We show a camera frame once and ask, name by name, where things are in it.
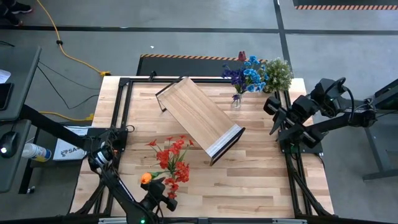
shoe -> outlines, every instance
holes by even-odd
[[[32,12],[32,7],[30,5],[25,5],[25,4],[16,2],[15,5],[10,8],[10,10],[13,14],[30,13],[30,12]]]
[[[13,26],[21,26],[22,21],[18,19],[10,10],[4,15],[4,18],[7,19],[9,23]]]

yellow cable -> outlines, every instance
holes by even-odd
[[[44,7],[43,4],[40,2],[40,0],[37,0],[37,3],[43,8],[43,10],[45,11],[45,13],[47,14],[47,16],[49,17],[49,19],[51,20],[51,23],[52,23],[52,25],[54,26],[54,29],[55,29],[55,33],[57,34],[58,40],[61,41],[61,37],[60,37],[60,34],[58,33],[57,26],[55,25],[54,21],[52,20],[52,17],[51,17],[51,15],[50,15],[50,13],[45,9],[45,7]],[[90,65],[90,64],[87,63],[87,62],[84,62],[84,61],[82,61],[82,60],[79,60],[79,59],[77,59],[77,58],[74,58],[74,57],[69,56],[69,55],[68,55],[67,53],[65,53],[65,51],[63,50],[62,44],[58,44],[58,45],[60,46],[60,49],[61,49],[62,53],[63,53],[66,57],[68,57],[68,58],[70,58],[70,59],[72,59],[72,60],[75,60],[75,61],[77,61],[77,62],[80,62],[80,63],[82,63],[82,64],[84,64],[84,65],[86,65],[86,66],[92,68],[93,70],[95,70],[96,72],[98,72],[102,77],[104,77],[105,75],[110,75],[110,72],[109,72],[109,71],[105,71],[105,72],[104,72],[104,71],[100,71],[100,70],[98,70],[97,68],[95,68],[94,66]]]
[[[87,118],[85,119],[74,119],[74,118],[69,118],[65,115],[56,113],[56,112],[50,112],[50,111],[39,111],[39,113],[41,114],[51,114],[51,115],[55,115],[55,116],[59,116],[61,118],[67,119],[69,121],[92,121],[94,119],[94,114],[90,114]]]

glass vase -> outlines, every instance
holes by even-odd
[[[242,96],[243,94],[237,93],[235,95],[233,95],[233,102],[232,102],[232,106],[235,108],[240,108],[242,105]]]

black and yellow tape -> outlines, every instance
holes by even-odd
[[[236,57],[212,57],[212,56],[192,56],[192,55],[162,55],[162,54],[142,54],[140,58],[185,58],[185,59],[202,59],[202,60],[231,60],[237,61]],[[259,59],[259,62],[266,62],[265,59]]]
[[[397,10],[396,5],[385,6],[295,6],[301,10]]]

gray floor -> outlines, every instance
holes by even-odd
[[[22,2],[35,7],[35,12],[22,16],[25,24],[50,25],[35,1]],[[272,0],[42,2],[60,26],[277,29]],[[398,29],[395,11],[297,11],[291,0],[282,0],[280,4],[286,29]],[[140,54],[235,57],[238,51],[245,50],[259,58],[283,57],[279,34],[61,32],[60,35],[70,55],[82,58],[100,70],[110,70],[115,75],[134,75]],[[0,30],[0,40],[16,46],[40,45],[43,63],[84,85],[99,87],[99,75],[65,58],[55,44],[55,38],[52,31]],[[346,77],[346,85],[354,96],[364,98],[398,77],[396,35],[288,35],[287,44],[294,75],[304,78],[307,91],[322,77]],[[98,90],[86,90],[68,83],[43,69],[70,106],[98,93]],[[85,118],[94,113],[96,98],[77,109],[68,110],[37,71],[27,103],[39,111],[56,111],[74,118]],[[363,129],[332,131],[322,144],[335,213],[347,218],[397,222],[398,177],[362,181],[364,174],[377,171]],[[0,196],[0,220],[66,214],[79,167],[36,169],[32,179],[32,184],[37,186],[36,193],[18,195],[17,186],[23,168],[22,165],[19,168],[14,189]]]

